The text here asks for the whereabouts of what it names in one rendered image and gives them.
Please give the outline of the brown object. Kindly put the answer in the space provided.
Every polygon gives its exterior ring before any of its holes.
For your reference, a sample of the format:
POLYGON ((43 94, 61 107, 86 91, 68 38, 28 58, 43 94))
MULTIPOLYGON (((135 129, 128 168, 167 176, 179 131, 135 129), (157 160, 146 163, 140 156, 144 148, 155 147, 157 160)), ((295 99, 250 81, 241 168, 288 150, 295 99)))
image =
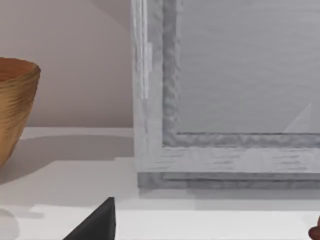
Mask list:
POLYGON ((311 240, 320 240, 320 216, 316 222, 316 225, 308 230, 308 236, 311 240))

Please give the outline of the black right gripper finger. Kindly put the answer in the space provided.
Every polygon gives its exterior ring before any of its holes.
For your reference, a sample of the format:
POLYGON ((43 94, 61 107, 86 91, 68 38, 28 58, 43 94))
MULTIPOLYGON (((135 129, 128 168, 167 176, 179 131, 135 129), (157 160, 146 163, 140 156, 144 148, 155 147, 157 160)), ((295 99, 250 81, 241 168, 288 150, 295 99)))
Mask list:
POLYGON ((108 197, 62 240, 116 240, 116 204, 108 197))

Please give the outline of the grey cabinet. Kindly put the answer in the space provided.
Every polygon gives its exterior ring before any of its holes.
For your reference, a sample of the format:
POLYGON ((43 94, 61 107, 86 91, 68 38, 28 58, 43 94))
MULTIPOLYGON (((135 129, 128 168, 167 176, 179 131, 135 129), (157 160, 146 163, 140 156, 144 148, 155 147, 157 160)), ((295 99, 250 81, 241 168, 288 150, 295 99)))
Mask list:
POLYGON ((142 189, 320 189, 320 0, 131 0, 142 189))

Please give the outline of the brown woven basket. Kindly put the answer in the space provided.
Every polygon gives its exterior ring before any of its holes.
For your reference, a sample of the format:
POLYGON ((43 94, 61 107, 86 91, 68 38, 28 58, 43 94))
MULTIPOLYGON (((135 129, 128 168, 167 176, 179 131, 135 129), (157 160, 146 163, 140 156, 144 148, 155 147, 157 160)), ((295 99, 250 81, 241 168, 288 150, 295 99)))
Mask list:
POLYGON ((0 57, 0 168, 26 127, 40 76, 41 69, 34 62, 0 57))

